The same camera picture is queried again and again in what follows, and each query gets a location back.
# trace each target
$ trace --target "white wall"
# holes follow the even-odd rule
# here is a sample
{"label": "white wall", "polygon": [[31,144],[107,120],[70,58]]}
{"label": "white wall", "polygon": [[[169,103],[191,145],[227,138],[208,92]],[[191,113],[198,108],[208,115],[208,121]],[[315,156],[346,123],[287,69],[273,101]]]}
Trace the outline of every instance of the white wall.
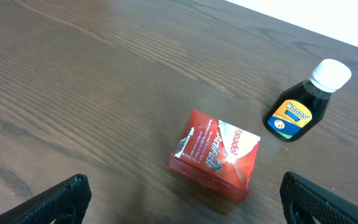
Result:
{"label": "white wall", "polygon": [[358,47],[358,0],[227,0]]}

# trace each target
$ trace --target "red box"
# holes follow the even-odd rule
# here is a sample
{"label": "red box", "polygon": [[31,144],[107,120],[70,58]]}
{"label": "red box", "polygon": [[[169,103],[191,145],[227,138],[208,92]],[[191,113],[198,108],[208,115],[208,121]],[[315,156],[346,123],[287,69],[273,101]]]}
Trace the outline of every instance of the red box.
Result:
{"label": "red box", "polygon": [[193,110],[167,167],[220,194],[243,201],[260,137]]}

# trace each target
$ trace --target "bottle label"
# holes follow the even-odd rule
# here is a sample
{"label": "bottle label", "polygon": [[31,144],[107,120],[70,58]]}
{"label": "bottle label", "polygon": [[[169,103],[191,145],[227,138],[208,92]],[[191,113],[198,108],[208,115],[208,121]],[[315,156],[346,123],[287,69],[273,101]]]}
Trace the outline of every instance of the bottle label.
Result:
{"label": "bottle label", "polygon": [[300,131],[309,121],[311,112],[295,100],[285,100],[267,121],[274,130],[287,139]]}

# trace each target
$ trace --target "dark wood grain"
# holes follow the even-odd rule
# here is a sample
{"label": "dark wood grain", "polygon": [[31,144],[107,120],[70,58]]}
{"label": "dark wood grain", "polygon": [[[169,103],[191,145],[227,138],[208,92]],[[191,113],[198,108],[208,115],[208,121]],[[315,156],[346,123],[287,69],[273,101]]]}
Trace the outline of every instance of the dark wood grain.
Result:
{"label": "dark wood grain", "polygon": [[[261,118],[324,58],[353,77],[294,143]],[[165,168],[197,108],[262,137],[235,206]],[[358,205],[358,48],[218,0],[0,0],[0,214],[75,173],[84,223],[285,223],[293,170]]]}

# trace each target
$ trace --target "woods bottle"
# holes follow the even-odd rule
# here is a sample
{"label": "woods bottle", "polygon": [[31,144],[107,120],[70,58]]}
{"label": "woods bottle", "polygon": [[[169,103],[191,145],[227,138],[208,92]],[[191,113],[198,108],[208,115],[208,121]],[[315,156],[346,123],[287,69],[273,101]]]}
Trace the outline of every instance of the woods bottle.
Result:
{"label": "woods bottle", "polygon": [[320,122],[331,93],[340,89],[352,76],[341,62],[323,60],[308,80],[285,90],[265,115],[265,127],[282,141],[299,139]]}

